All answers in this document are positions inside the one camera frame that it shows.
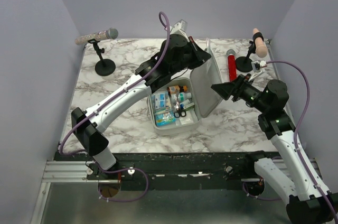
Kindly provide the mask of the grey medicine kit case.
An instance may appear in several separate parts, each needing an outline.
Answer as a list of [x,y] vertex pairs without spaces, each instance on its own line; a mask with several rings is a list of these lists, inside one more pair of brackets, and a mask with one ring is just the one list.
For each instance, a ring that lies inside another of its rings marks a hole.
[[[193,129],[196,129],[200,121],[204,118],[207,118],[212,111],[218,106],[221,102],[221,97],[216,94],[215,91],[211,89],[211,86],[216,83],[221,83],[222,78],[220,74],[219,67],[217,65],[216,59],[213,55],[213,50],[211,48],[211,40],[206,40],[205,51],[211,54],[211,59],[208,60],[202,66],[193,69],[190,72],[189,77],[177,77],[174,78],[169,84],[165,87],[158,90],[156,93],[148,97],[148,108],[151,115],[151,121],[154,127],[154,130],[157,134],[161,136],[170,136],[174,134],[181,134]],[[188,91],[192,94],[191,99],[187,99],[183,102],[179,102],[177,99],[177,94],[169,95],[167,87],[170,86],[187,86]],[[161,110],[156,110],[154,105],[154,95],[157,93],[166,93],[166,108]],[[169,111],[175,112],[175,104],[179,102],[181,105],[187,105],[189,103],[194,103],[194,109],[186,111],[186,116],[195,117],[198,119],[198,122],[189,125],[181,125],[180,119],[176,118],[176,121],[165,125],[165,126],[156,126],[155,115],[166,113]]]

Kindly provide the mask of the green medicine box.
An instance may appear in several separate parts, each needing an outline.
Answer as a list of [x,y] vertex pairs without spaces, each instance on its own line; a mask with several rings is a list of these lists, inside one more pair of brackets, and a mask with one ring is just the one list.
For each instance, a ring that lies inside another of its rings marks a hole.
[[189,104],[187,104],[187,105],[184,105],[184,106],[183,106],[183,109],[184,109],[185,111],[188,111],[188,110],[190,110],[190,109],[194,109],[194,107],[195,107],[195,104],[192,102],[192,103],[189,103]]

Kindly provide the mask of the white gauze pad pack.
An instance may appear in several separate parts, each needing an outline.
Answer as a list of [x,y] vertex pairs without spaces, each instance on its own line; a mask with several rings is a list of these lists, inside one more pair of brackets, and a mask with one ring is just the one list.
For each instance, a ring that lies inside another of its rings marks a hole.
[[198,122],[198,119],[191,116],[180,117],[181,125],[189,125]]

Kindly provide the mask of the black handled scissors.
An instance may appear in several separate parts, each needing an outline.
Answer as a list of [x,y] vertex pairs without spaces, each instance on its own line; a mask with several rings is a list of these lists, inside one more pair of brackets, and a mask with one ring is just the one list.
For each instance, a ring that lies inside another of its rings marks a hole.
[[175,118],[181,118],[186,116],[186,110],[183,108],[183,105],[181,105],[179,102],[175,104],[175,112],[174,117]]

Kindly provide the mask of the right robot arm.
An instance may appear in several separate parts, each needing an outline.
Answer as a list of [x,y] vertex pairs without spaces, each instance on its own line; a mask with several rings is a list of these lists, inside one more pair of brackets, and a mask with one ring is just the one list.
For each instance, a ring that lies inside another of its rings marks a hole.
[[284,82],[273,79],[263,91],[252,86],[250,75],[240,75],[232,82],[213,84],[211,88],[224,100],[240,99],[257,109],[260,129],[277,149],[286,165],[285,175],[262,151],[248,155],[243,172],[260,176],[279,195],[292,223],[337,221],[337,193],[323,182],[301,147],[296,128],[284,111],[289,95]]

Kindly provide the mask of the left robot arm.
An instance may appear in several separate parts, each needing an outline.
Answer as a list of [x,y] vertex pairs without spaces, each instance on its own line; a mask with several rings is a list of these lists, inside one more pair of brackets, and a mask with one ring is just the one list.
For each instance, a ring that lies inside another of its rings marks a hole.
[[171,34],[158,53],[143,62],[135,73],[115,92],[98,104],[71,113],[73,134],[84,150],[99,165],[99,173],[112,179],[117,173],[117,160],[103,136],[107,127],[123,112],[141,99],[171,82],[182,70],[193,70],[211,59],[192,37]]

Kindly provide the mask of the blue white wipes packet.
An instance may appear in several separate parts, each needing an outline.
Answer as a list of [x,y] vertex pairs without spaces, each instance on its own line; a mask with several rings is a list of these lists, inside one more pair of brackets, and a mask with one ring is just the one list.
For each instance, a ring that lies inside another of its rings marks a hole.
[[154,101],[155,101],[155,109],[161,110],[166,108],[166,100],[167,100],[167,94],[166,93],[157,93],[154,95]]

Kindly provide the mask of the amber medicine bottle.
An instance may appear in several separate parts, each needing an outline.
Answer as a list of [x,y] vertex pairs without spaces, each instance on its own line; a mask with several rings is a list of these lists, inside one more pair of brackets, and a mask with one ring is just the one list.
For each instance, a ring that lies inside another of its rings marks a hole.
[[167,91],[168,91],[169,95],[175,95],[175,94],[180,93],[180,92],[187,92],[188,87],[187,86],[175,85],[175,86],[167,87]]

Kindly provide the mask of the cotton swab bag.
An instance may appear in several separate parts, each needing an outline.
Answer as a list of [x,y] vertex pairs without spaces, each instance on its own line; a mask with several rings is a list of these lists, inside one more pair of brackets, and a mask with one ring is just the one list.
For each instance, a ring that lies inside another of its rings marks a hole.
[[158,127],[171,124],[175,121],[176,118],[172,111],[155,115],[155,123]]

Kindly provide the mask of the white green medicine bottle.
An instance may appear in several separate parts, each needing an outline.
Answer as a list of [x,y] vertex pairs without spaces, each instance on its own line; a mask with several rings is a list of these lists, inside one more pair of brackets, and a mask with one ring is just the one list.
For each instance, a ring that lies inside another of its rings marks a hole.
[[177,94],[177,99],[179,102],[183,102],[191,98],[192,98],[192,94],[190,92],[181,92]]

